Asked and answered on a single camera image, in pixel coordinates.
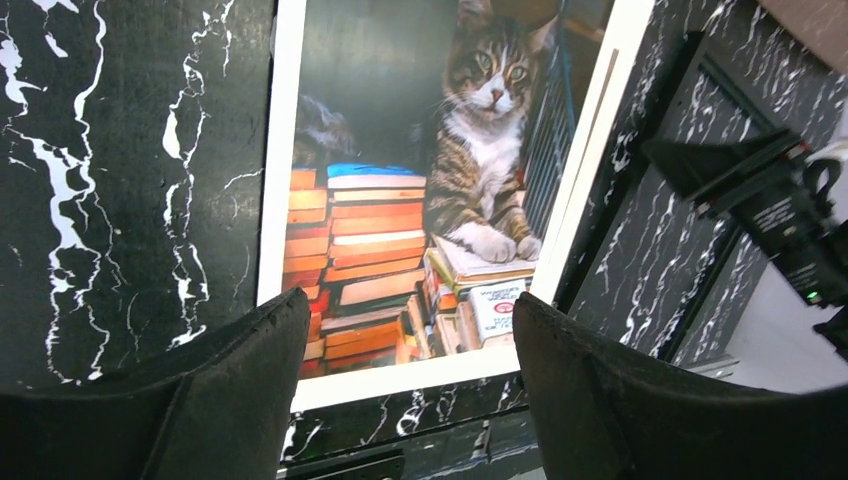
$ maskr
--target red logo on book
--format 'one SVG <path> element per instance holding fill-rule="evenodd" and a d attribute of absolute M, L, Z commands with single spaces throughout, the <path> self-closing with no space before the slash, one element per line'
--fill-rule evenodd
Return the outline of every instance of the red logo on book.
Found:
<path fill-rule="evenodd" d="M 514 306 L 510 302 L 501 302 L 495 305 L 495 311 L 498 313 L 512 313 Z"/>

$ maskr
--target picture of cat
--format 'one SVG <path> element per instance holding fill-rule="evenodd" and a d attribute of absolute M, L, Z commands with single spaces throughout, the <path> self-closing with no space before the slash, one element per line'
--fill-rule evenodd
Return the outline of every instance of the picture of cat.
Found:
<path fill-rule="evenodd" d="M 496 15 L 489 0 L 459 1 L 424 218 L 432 233 L 488 262 L 539 258 L 542 242 L 519 203 L 517 172 L 555 24 L 530 31 Z"/>

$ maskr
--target beige object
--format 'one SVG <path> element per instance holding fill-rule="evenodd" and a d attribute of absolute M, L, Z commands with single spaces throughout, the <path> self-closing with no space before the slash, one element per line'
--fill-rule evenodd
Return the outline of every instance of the beige object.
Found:
<path fill-rule="evenodd" d="M 848 0 L 759 0 L 834 70 L 848 75 Z"/>

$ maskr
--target cat's face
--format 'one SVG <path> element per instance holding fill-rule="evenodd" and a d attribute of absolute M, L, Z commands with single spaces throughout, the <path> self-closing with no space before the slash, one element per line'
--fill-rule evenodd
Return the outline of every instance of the cat's face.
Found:
<path fill-rule="evenodd" d="M 552 43 L 555 24 L 530 31 L 496 16 L 489 0 L 460 0 L 443 81 L 446 100 L 480 120 L 526 114 L 539 54 Z"/>

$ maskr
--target black marble surface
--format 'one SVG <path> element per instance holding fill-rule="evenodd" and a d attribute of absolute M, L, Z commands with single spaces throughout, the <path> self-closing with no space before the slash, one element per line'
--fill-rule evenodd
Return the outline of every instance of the black marble surface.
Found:
<path fill-rule="evenodd" d="M 786 124 L 823 146 L 835 127 L 845 79 L 829 70 L 785 32 L 754 0 L 658 1 L 637 59 L 625 102 L 610 136 L 607 159 L 594 186 L 565 278 L 579 291 L 560 304 L 580 321 L 645 353 L 656 355 L 702 287 L 725 239 L 727 225 L 695 221 L 652 168 L 622 205 L 592 259 L 581 256 L 593 227 L 633 162 L 634 140 L 683 35 L 705 30 Z M 758 132 L 718 85 L 701 75 L 675 109 L 672 138 L 691 143 L 732 142 Z M 742 242 L 720 274 L 678 352 L 683 364 L 718 356 L 750 298 L 765 260 Z M 585 280 L 580 261 L 592 261 Z"/>
<path fill-rule="evenodd" d="M 273 8 L 272 0 L 0 2 L 0 387 L 96 378 L 253 305 Z M 814 145 L 827 137 L 843 79 L 754 0 L 660 0 L 572 264 L 631 161 L 683 32 L 701 27 L 782 118 Z M 740 138 L 745 122 L 702 87 L 681 135 Z M 581 318 L 615 338 L 632 331 L 628 343 L 650 350 L 709 264 L 718 227 L 694 224 L 656 175 L 643 185 L 608 245 L 607 268 L 593 270 L 581 299 L 594 319 L 588 311 Z M 709 300 L 697 322 L 706 340 L 692 337 L 687 352 L 724 341 L 761 268 L 750 251 L 722 282 L 728 293 Z M 449 431 L 521 408 L 526 398 L 510 374 L 298 412 L 284 458 Z M 457 444 L 457 458 L 470 455 L 460 451 L 467 443 Z"/>

